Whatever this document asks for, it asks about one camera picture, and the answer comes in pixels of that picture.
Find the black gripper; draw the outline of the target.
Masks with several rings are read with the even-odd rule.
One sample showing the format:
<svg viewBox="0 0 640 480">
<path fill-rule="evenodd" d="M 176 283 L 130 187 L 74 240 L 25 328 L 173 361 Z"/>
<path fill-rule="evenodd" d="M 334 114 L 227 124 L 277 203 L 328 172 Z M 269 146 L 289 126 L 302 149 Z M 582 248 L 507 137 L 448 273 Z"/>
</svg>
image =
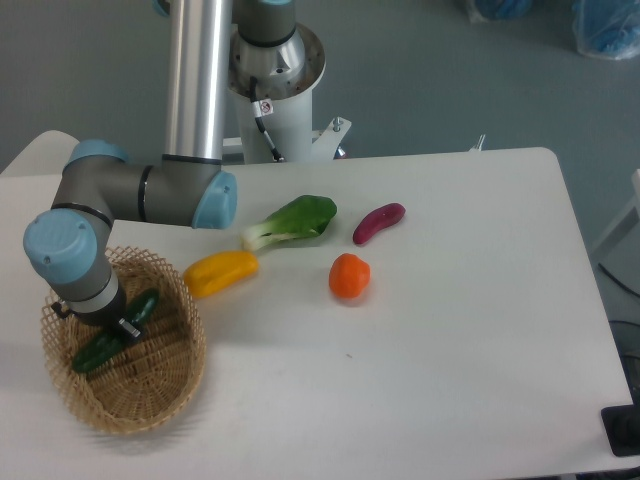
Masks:
<svg viewBox="0 0 640 480">
<path fill-rule="evenodd" d="M 52 311 L 58 318 L 68 318 L 73 311 L 65 302 L 56 301 L 51 304 Z M 142 337 L 142 332 L 125 318 L 118 322 L 117 332 L 124 342 L 138 342 Z"/>
</svg>

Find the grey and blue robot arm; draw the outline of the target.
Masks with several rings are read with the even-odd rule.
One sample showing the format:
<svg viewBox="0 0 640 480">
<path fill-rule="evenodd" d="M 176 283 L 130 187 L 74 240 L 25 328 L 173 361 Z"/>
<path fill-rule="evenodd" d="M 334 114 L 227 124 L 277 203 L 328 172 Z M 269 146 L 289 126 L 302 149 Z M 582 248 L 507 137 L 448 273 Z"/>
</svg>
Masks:
<svg viewBox="0 0 640 480">
<path fill-rule="evenodd" d="M 57 294 L 53 311 L 128 339 L 126 294 L 106 257 L 118 220 L 224 229 L 237 183 L 221 166 L 230 38 L 276 46 L 296 28 L 290 1 L 169 1 L 171 18 L 166 147 L 158 165 L 132 164 L 116 145 L 78 143 L 51 207 L 26 228 L 23 247 Z"/>
</svg>

